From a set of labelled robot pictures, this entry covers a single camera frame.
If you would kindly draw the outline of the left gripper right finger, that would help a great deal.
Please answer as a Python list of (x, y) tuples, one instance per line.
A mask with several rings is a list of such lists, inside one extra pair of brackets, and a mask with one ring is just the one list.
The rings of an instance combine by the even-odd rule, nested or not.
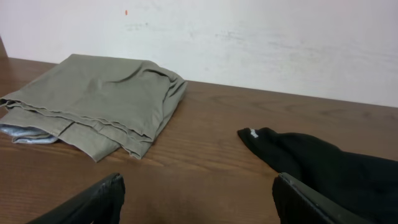
[(274, 179), (272, 196), (281, 224), (367, 224), (369, 222), (285, 172)]

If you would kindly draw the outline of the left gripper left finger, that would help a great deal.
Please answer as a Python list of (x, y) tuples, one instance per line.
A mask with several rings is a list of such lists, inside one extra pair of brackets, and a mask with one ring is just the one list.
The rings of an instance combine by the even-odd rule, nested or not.
[(119, 224), (126, 189), (113, 173), (28, 224)]

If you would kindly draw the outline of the black polo shirt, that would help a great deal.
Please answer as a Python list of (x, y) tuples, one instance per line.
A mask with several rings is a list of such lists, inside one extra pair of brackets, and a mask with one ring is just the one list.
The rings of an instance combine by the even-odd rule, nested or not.
[(374, 223), (397, 223), (397, 162), (345, 152), (315, 136), (270, 128), (237, 132), (276, 172), (285, 172)]

